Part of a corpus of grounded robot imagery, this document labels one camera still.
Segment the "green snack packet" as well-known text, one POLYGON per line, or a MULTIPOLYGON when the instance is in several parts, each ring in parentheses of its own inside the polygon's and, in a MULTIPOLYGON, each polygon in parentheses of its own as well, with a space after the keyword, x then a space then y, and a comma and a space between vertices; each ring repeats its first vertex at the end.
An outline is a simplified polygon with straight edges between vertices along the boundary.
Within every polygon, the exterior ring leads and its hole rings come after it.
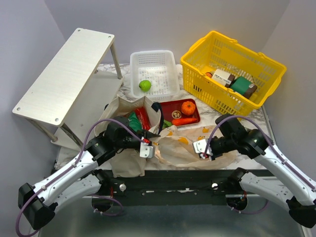
POLYGON ((131 112, 127 118, 129 120, 129 127, 131 129, 133 129, 135 132, 142 130, 142 125, 135 112, 131 112))

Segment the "peach plastic grocery bag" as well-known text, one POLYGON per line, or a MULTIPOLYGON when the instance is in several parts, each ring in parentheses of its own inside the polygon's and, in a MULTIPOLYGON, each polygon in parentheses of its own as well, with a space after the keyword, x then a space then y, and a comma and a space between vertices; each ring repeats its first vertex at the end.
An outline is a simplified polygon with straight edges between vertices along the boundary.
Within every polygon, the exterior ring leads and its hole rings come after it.
POLYGON ((178 130, 171 126, 160 133, 153 144, 155 158, 162 164, 179 169, 223 169, 237 158, 237 152, 229 152, 214 161, 202 159, 194 152, 193 142, 209 138, 215 126, 178 130))

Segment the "orange toy carrot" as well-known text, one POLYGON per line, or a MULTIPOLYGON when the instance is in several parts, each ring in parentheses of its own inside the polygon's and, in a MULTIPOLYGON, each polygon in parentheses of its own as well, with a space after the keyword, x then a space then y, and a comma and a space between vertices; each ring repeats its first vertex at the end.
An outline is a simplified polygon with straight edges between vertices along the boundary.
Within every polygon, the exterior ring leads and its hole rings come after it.
POLYGON ((178 118, 178 119, 173 119, 171 123, 174 126, 183 126, 183 125, 196 123, 197 120, 198 120, 197 118, 178 118))

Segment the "orange toy pumpkin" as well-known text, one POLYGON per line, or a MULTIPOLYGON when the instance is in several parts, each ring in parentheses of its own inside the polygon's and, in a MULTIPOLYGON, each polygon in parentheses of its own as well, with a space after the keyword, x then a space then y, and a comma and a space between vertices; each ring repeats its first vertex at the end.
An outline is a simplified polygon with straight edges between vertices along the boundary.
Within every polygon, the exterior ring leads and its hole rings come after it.
POLYGON ((186 116, 193 115, 195 110, 196 110, 196 105, 195 103, 191 101, 185 101, 181 105, 181 112, 186 116))

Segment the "green toy apple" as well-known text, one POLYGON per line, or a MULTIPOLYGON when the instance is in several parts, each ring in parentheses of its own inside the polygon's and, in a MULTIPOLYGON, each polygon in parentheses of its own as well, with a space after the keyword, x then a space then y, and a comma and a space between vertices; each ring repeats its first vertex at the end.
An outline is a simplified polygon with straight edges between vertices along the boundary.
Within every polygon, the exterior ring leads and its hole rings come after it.
POLYGON ((142 81, 140 81, 138 86, 141 89, 141 91, 147 92, 151 89, 152 84, 149 80, 142 80, 142 81))

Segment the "dark toy grape bunch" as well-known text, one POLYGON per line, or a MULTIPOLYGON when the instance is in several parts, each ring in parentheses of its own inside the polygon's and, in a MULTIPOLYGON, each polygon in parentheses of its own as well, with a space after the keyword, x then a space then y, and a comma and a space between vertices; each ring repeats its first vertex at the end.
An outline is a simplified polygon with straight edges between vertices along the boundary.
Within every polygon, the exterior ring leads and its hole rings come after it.
POLYGON ((168 128, 168 127, 171 127, 172 126, 172 123, 167 121, 167 120, 164 120, 163 121, 163 126, 162 128, 165 129, 165 128, 168 128))

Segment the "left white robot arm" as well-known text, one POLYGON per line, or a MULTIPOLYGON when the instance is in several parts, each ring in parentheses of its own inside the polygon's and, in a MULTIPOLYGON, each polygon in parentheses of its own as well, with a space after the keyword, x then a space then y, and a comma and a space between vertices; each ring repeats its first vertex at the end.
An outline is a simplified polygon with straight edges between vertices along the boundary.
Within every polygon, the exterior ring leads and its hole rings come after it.
POLYGON ((21 236, 19 222, 24 216, 33 230, 47 225, 63 205, 87 195, 104 195, 109 191, 109 181, 101 178, 100 165, 119 151, 133 149, 141 158, 152 158, 155 148, 152 138, 160 136, 161 129, 134 131, 128 118, 107 118, 104 131, 93 139, 85 138, 80 153, 49 177, 34 185, 23 184, 18 190, 18 207, 15 228, 21 236))

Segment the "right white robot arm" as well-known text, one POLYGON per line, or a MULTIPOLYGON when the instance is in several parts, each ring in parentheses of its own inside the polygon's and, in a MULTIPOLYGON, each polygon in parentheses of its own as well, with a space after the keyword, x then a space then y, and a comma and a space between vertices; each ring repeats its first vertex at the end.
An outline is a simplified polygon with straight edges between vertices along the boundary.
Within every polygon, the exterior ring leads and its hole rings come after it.
POLYGON ((238 151, 271 172, 282 185, 270 184, 253 173, 237 168, 227 181, 228 190, 234 194, 241 190, 258 194, 288 211, 300 225, 316 225, 316 182, 292 163, 257 125, 247 130, 240 122, 241 116, 225 114, 215 121, 222 137, 210 135, 205 151, 216 159, 224 153, 238 151))

